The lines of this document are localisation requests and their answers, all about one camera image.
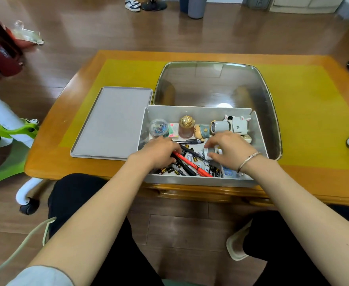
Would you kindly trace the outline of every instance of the hand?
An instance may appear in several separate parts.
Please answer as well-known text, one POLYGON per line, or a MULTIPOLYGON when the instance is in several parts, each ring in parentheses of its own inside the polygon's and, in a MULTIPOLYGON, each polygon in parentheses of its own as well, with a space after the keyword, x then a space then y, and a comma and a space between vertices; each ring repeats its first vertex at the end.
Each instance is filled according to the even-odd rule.
POLYGON ((213 160, 232 170, 238 170, 243 162, 257 150, 243 139, 239 134, 224 131, 212 136, 204 145, 205 148, 213 148, 219 145, 223 154, 208 153, 213 160))
POLYGON ((146 164, 149 167, 148 170, 152 170, 176 163, 176 159, 171 157, 173 151, 181 153, 180 145, 174 143, 171 138, 159 136, 157 139, 151 139, 141 150, 131 154, 130 157, 138 158, 138 162, 146 164))

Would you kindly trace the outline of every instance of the person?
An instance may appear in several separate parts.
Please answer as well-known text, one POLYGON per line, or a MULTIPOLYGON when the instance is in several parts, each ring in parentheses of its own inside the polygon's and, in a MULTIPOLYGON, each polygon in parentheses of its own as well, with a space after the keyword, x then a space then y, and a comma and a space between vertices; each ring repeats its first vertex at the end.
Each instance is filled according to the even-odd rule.
MULTIPOLYGON (((330 208, 307 192, 279 164, 240 135, 218 133, 205 144, 210 157, 255 179, 278 211, 253 218, 243 241, 248 255, 268 261, 258 285, 349 285, 349 207, 330 208)), ((50 240, 8 285, 163 285, 133 241, 126 218, 146 174, 175 162, 180 146, 151 140, 129 156, 108 182, 84 174, 59 180, 49 197, 50 240)))
POLYGON ((125 0, 125 8, 132 12, 139 12, 141 4, 136 0, 125 0))

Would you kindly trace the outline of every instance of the box lid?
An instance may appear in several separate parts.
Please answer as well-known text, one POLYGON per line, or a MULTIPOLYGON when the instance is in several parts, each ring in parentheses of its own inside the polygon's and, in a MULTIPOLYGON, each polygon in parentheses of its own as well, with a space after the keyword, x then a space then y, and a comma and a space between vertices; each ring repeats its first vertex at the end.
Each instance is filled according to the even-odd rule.
POLYGON ((138 150, 150 88, 105 86, 70 151, 72 157, 126 160, 138 150))

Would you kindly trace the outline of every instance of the forearm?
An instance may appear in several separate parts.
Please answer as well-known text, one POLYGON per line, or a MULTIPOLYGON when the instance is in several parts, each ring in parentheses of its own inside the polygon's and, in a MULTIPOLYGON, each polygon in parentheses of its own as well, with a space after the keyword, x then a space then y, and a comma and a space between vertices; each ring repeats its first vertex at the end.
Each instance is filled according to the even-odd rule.
POLYGON ((331 285, 349 285, 349 222, 296 183, 276 161, 253 158, 247 172, 263 188, 331 285))
POLYGON ((89 285, 107 256, 149 168, 128 160, 42 248, 29 266, 65 272, 76 286, 89 285))

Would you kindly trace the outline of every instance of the light blue sleeve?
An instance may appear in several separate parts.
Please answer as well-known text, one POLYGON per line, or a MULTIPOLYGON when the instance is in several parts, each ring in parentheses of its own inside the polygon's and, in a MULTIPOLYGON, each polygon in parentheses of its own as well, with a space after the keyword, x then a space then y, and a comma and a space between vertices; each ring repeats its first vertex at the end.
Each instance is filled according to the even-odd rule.
POLYGON ((24 269, 7 286, 74 286, 70 278, 58 269, 31 266, 24 269))

